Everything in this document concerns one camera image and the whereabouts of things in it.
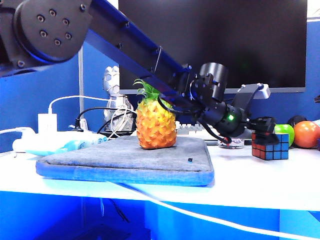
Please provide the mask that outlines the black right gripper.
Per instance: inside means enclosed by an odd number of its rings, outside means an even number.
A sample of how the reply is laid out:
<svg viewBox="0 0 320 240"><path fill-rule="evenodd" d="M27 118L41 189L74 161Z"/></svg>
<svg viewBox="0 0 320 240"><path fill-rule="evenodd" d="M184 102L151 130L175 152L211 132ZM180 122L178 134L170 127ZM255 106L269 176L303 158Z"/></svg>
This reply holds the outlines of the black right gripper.
<svg viewBox="0 0 320 240"><path fill-rule="evenodd" d="M249 119L242 108L227 104L223 118L218 122L218 132L224 137L235 138L243 134L245 129L249 129L256 131L251 133L253 143L277 145L279 138L273 133L275 125L273 117Z"/></svg>

